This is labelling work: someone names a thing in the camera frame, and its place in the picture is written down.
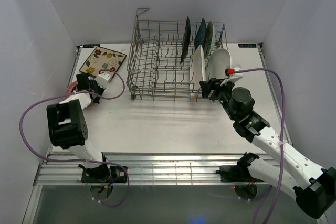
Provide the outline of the pink dotted round plate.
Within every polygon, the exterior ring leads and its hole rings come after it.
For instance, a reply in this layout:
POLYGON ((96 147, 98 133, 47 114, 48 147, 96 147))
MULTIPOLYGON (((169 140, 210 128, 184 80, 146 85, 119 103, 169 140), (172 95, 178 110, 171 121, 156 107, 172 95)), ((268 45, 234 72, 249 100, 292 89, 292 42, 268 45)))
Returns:
POLYGON ((71 84, 69 84, 69 86, 66 88, 66 95, 71 94, 73 91, 76 90, 78 82, 74 81, 71 84))

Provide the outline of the white rectangular plate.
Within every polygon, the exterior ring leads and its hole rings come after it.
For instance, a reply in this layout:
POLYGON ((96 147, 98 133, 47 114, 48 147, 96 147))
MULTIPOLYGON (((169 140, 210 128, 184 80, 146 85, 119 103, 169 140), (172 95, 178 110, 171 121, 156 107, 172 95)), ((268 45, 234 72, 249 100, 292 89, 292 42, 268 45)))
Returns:
POLYGON ((196 97, 201 88, 200 81, 205 81, 205 58, 203 46, 199 45, 190 61, 190 96, 196 97))

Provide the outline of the white oval plate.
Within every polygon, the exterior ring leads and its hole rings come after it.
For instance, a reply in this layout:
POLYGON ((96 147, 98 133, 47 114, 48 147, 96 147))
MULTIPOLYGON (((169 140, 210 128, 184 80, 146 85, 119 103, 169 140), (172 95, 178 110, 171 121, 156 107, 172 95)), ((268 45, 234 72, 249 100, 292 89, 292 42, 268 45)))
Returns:
POLYGON ((206 67, 206 81, 211 78, 226 79, 225 70, 231 65, 231 56, 227 49, 221 48, 214 51, 209 59, 206 67))

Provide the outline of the teal square plate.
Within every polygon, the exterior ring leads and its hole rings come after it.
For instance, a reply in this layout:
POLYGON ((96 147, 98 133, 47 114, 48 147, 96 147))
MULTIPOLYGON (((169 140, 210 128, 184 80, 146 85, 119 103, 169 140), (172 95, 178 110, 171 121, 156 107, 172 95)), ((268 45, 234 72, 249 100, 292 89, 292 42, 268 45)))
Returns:
POLYGON ((206 43, 207 28, 205 19, 203 18, 200 24, 200 27, 197 31, 197 34, 194 39, 194 49, 196 50, 199 46, 205 47, 206 43))

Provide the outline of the green round flower plate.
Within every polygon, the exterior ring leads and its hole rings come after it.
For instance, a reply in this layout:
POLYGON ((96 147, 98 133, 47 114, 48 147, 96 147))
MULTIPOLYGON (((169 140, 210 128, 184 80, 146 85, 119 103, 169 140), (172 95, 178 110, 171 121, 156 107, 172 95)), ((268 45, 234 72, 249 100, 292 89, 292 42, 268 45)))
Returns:
POLYGON ((216 36, 216 31, 215 31, 215 26, 212 21, 208 22, 207 25, 207 30, 206 30, 206 42, 204 46, 204 57, 208 58, 213 50, 214 43, 215 43, 215 36, 216 36))

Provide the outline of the black floral square plate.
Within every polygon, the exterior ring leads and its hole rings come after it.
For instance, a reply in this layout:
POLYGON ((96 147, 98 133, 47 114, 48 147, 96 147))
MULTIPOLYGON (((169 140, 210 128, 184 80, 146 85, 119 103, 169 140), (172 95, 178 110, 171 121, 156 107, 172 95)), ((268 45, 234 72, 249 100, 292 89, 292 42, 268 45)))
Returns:
POLYGON ((186 18, 186 25, 185 25, 185 31, 184 31, 184 37, 183 37, 183 43, 182 43, 182 54, 180 57, 180 64, 182 64, 187 56, 188 48, 190 44, 190 36, 191 36, 191 23, 190 18, 187 16, 186 18))

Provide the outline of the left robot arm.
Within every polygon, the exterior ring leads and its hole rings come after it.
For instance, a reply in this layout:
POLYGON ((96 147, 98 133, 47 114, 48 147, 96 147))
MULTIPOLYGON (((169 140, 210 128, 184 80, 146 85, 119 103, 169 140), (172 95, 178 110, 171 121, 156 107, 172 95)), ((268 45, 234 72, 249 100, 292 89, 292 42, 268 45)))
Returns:
POLYGON ((99 103, 112 75, 100 73, 93 78, 88 73, 81 73, 76 79, 66 90, 67 97, 46 109, 49 137, 53 146, 68 150, 83 160, 79 167, 85 174, 105 182, 111 177, 111 168, 104 163, 107 161, 105 155, 88 140, 83 110, 99 103))

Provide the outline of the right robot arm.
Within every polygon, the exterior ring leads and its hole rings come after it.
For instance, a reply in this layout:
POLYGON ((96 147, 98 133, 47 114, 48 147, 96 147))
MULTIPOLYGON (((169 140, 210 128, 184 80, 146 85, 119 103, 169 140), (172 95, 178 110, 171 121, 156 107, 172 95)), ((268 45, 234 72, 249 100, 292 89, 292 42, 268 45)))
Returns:
POLYGON ((235 131, 248 142, 266 152, 282 168, 262 162, 248 153, 237 162, 242 180, 263 180, 292 197, 308 216, 318 219, 335 203, 335 168, 324 167, 306 158, 293 146, 280 140, 273 127, 257 114, 255 100, 248 89, 235 87, 231 81, 211 78, 200 81, 202 97, 219 101, 235 131))

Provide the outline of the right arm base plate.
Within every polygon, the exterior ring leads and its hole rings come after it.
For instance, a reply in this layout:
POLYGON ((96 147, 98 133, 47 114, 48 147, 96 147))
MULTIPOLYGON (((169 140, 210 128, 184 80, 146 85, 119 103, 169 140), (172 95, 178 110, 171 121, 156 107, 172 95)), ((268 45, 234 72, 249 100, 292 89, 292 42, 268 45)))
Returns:
POLYGON ((221 182, 248 182, 252 179, 248 169, 238 165, 220 166, 215 173, 220 175, 221 182))

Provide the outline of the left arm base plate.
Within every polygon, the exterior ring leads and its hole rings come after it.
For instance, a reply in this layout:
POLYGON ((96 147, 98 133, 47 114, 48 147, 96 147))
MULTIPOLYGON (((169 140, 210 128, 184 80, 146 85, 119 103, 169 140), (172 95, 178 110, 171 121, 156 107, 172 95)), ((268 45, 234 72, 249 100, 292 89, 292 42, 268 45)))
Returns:
POLYGON ((115 183, 126 183, 126 171, 127 167, 124 166, 123 169, 118 166, 100 165, 96 168, 85 169, 82 165, 79 165, 83 169, 81 175, 82 183, 110 183, 114 181, 115 183))

